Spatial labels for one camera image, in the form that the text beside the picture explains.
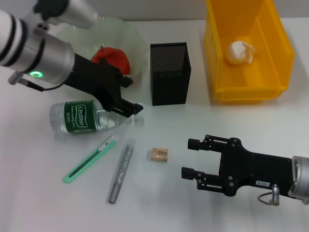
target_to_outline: white table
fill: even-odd
[[[91,99],[63,86],[40,93],[11,86],[13,72],[0,78],[1,232],[307,232],[309,207],[281,197],[279,207],[259,203],[265,189],[242,187],[235,197],[196,189],[181,178],[181,167],[217,174],[220,154],[187,149],[189,138],[205,134],[238,137],[250,151],[309,157],[309,18],[282,19],[296,59],[289,89],[278,99],[254,106],[221,106],[209,100],[202,39],[205,22],[132,22],[148,44],[187,42],[192,66],[186,105],[152,107],[149,63],[139,83],[123,91],[143,102],[144,125],[128,126],[125,138],[71,184],[62,177],[107,134],[58,141],[49,125],[53,103]],[[107,203],[124,140],[138,147],[117,203]],[[151,147],[169,149],[167,163],[151,162]]]

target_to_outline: white crumpled paper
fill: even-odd
[[[252,64],[254,53],[255,48],[252,45],[244,41],[235,41],[228,46],[225,58],[231,64]]]

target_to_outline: red object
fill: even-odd
[[[98,50],[98,52],[91,58],[91,61],[94,63],[99,63],[102,58],[104,58],[109,64],[119,68],[122,75],[130,74],[129,60],[122,50],[101,46],[101,49]]]

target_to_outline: small wooden block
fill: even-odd
[[[151,149],[151,161],[167,162],[169,158],[169,150],[162,148]]]

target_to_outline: bottle label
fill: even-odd
[[[64,104],[64,121],[68,132],[95,131],[95,105],[93,101],[70,101]]]

